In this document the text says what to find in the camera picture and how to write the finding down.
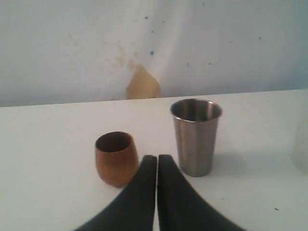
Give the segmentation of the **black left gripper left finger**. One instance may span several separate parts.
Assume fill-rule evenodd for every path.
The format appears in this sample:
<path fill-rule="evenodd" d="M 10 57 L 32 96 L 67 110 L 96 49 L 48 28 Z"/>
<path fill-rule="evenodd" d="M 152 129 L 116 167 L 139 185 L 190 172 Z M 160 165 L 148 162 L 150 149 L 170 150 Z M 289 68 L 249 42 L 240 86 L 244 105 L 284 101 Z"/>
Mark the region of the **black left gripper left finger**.
<path fill-rule="evenodd" d="M 154 223 L 157 157 L 145 155 L 122 192 L 78 231 L 151 231 Z"/>

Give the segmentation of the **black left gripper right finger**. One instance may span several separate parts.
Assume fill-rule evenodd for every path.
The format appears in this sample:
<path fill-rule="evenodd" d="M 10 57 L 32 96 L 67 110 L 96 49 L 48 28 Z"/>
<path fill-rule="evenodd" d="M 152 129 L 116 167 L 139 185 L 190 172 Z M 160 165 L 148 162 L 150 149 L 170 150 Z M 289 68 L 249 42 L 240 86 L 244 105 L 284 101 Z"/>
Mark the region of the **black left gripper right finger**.
<path fill-rule="evenodd" d="M 242 231 L 196 192 L 172 156 L 158 157 L 157 210 L 161 231 Z"/>

